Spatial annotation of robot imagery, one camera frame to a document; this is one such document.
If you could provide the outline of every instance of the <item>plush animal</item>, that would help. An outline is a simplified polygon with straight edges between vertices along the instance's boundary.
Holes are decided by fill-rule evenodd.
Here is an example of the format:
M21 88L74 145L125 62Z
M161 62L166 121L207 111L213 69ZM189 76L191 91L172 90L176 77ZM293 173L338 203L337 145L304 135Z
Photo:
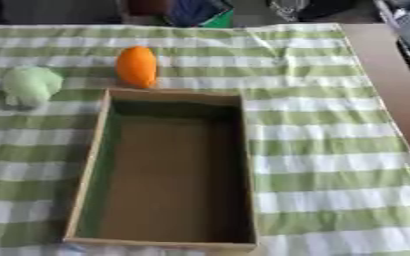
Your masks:
M48 68L16 67L3 77L6 104L38 107L62 87L62 77Z
M129 85L140 88L155 86L157 60L147 47L124 49L116 59L115 68L119 77Z

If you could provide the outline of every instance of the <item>orange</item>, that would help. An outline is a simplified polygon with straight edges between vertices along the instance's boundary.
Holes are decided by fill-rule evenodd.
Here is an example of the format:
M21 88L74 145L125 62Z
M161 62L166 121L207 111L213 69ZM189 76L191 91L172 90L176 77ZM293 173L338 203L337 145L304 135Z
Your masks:
M131 85L141 88L155 85L157 60L147 47L124 49L116 59L115 68L118 76Z

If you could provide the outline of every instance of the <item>floor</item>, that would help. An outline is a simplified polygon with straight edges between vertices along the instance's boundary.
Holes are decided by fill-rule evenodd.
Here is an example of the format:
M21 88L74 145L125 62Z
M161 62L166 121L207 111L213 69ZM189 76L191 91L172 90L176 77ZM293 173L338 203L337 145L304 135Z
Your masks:
M117 23L119 0L3 0L6 19L13 24L102 24ZM373 0L358 0L348 11L316 20L316 22L376 22ZM265 4L265 0L231 0L235 7L235 27L285 23ZM152 17L125 17L125 23L163 25Z

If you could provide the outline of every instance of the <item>white stripe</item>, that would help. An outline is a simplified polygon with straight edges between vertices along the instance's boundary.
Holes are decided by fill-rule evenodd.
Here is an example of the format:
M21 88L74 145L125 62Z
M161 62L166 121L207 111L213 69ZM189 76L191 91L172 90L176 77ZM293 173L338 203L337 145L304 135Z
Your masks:
M77 102L77 101L49 101L44 105L29 110L17 107L4 109L4 101L0 100L0 116L48 116L48 115L82 115L96 114L99 111L100 101Z
M63 89L107 88L123 85L118 77L113 78L65 78ZM157 77L160 88L178 89L280 89L290 87L322 86L339 88L371 87L366 76L341 77L291 77L291 76L254 76L254 77Z
M114 78L93 78L93 77L75 77L75 78L65 78L63 80L62 88L67 89L101 89L108 88L111 86L117 86L122 84L118 77Z
M390 123L334 125L248 125L252 140L322 140L328 138L379 138L397 136Z
M315 244L316 237L319 242L325 244L323 246ZM265 256L369 255L393 252L404 252L410 255L410 227L264 236L260 239L260 246L266 249L263 254Z
M9 129L0 130L0 146L79 145L88 144L93 130L75 129Z
M0 181L50 181L77 177L83 164L48 162L16 163L0 162Z
M110 67L115 66L115 56L51 56L51 57L0 57L0 68L16 66L45 67ZM159 67L257 67L274 68L288 66L333 66L357 65L352 57L196 57L196 56L157 56Z
M11 202L0 200L0 223L54 220L66 217L67 209L60 202L38 200L32 202Z
M0 247L0 256L3 255L26 255L26 256L85 256L85 253L74 250L69 244L62 245L39 245L22 247Z
M278 48L338 48L348 47L342 38L287 38L287 39L261 39L257 34L245 34L231 38L208 39L200 37L185 38L81 38L81 37L9 37L0 38L2 49L18 47L38 48L38 47L107 47L107 48L127 48L135 45L147 47L219 47L219 48L253 48L264 47L267 44L270 49Z
M185 89L279 89L290 87L371 87L366 76L352 77L291 77L291 76L253 76L253 77L158 77L161 88Z
M254 171L259 174L373 171L410 168L410 152L344 155L253 155Z
M265 100L247 100L247 111L372 111L383 109L377 98L308 98L288 97Z
M410 186L256 194L258 211L318 212L410 206Z
M160 28L159 26L138 26L138 25L88 25L88 28L85 25L74 25L74 24L61 24L61 25L0 25L0 30L9 30L9 29L73 29L73 28L81 28L81 29L104 29L104 30L179 30L179 28L172 28L172 27L163 27ZM181 28L181 30L205 30L205 31L213 31L216 29L210 28L201 28L201 27L194 27L194 28ZM262 26L262 27L248 27L248 28L235 28L234 31L251 31L251 32L281 32L281 31L328 31L328 30L335 30L340 31L340 27L337 23L321 23L321 24L278 24L278 25L270 25L270 26Z

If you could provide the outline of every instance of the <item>box rim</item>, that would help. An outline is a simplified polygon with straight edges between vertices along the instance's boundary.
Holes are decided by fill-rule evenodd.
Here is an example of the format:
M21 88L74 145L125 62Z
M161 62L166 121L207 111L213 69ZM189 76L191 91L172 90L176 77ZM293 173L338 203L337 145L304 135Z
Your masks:
M73 209L68 219L68 227L65 232L64 240L65 237L74 237L76 233L76 228L79 224L79 218L81 215L81 211L85 205L85 197L87 195L90 179L93 174L93 166L96 162L96 156L98 155L102 141L101 135L103 133L105 122L110 110L110 99L110 93L108 90L106 90L101 103L101 112L99 113L98 121L95 126L95 132L93 136L93 141L91 143L91 148L87 156L87 161L84 167L82 177L79 181L80 184L76 192L76 198L73 202Z
M156 242L156 241L137 241L137 240L118 240L118 239L103 239L103 238L82 238L76 236L76 228L79 225L79 219L82 212L82 209L85 205L85 198L87 195L87 191L90 184L90 179L93 174L93 166L96 162L96 156L99 152L101 141L102 141L102 133L105 127L105 122L107 116L109 115L109 110L111 108L111 102L114 98L114 93L119 92L137 92L137 93L161 93L161 94L177 94L177 95L203 95L203 96L211 96L211 97L238 97L238 105L240 107L240 114L243 120L242 125L242 132L244 136L244 153L245 153L245 162L246 166L246 174L248 179L248 188L247 194L249 200L249 215L250 215L250 228L253 232L253 243L231 243L231 242ZM95 126L95 132L93 136L93 140L91 143L91 148L88 153L88 157L86 160L86 164L84 167L84 172L82 177L80 178L79 188L76 192L76 198L73 203L73 209L68 219L68 226L63 237L64 242L71 242L71 243L85 243L85 244L100 244L100 245L130 245L130 246L160 246L160 247L184 247L184 248L192 248L192 249L243 249L243 250L252 250L256 248L258 245L258 229L256 223L256 212L254 208L255 199L253 197L254 193L254 180L252 177L252 168L250 165L250 155L248 152L248 141L247 141L247 134L246 134L246 118L244 114L244 100L242 95L240 94L226 94L226 95L219 95L216 93L202 93L202 92L194 92L194 91L186 91L186 90L177 90L177 89L163 89L163 90L154 90L154 91L141 91L137 89L121 89L121 88L108 88L105 91L101 102L101 112L98 116L98 121Z

